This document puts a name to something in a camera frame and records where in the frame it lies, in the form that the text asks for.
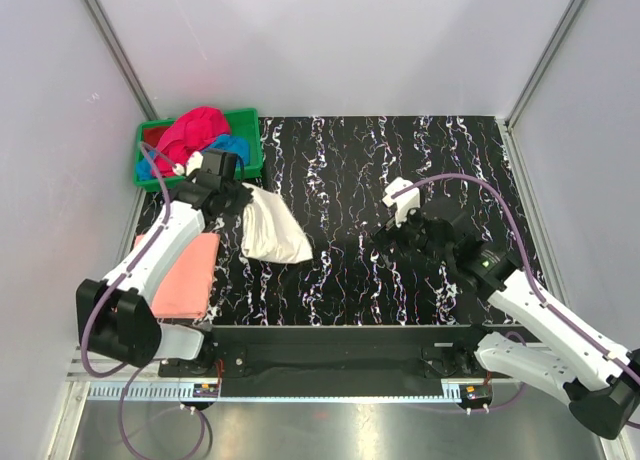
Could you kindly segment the cream white t shirt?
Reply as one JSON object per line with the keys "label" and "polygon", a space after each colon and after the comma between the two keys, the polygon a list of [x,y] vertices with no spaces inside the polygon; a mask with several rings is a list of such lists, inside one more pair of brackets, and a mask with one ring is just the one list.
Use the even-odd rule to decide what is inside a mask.
{"label": "cream white t shirt", "polygon": [[259,261],[298,264],[313,258],[312,246],[279,194],[243,183],[251,201],[242,213],[242,254]]}

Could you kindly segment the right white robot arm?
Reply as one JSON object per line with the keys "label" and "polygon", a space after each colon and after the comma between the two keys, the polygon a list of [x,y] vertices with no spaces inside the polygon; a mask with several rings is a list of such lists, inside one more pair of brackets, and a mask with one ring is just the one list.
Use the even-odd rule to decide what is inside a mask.
{"label": "right white robot arm", "polygon": [[639,407],[639,353],[608,339],[577,317],[522,263],[472,232],[462,218],[410,211],[372,235],[384,259],[419,254],[445,264],[464,292],[503,311],[545,345],[537,351],[474,325],[454,344],[454,364],[466,376],[503,374],[554,397],[601,438],[614,440]]}

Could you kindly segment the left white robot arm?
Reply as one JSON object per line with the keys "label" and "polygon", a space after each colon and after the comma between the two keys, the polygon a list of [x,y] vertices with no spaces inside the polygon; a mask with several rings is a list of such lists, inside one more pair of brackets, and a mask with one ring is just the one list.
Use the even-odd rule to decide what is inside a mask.
{"label": "left white robot arm", "polygon": [[80,356],[89,375],[104,378],[126,366],[180,359],[196,376],[215,366],[206,335],[191,327],[160,324],[151,311],[157,290],[184,250],[222,214],[239,215],[252,200],[248,187],[224,181],[209,189],[184,181],[163,191],[164,205],[143,240],[100,280],[76,291]]}

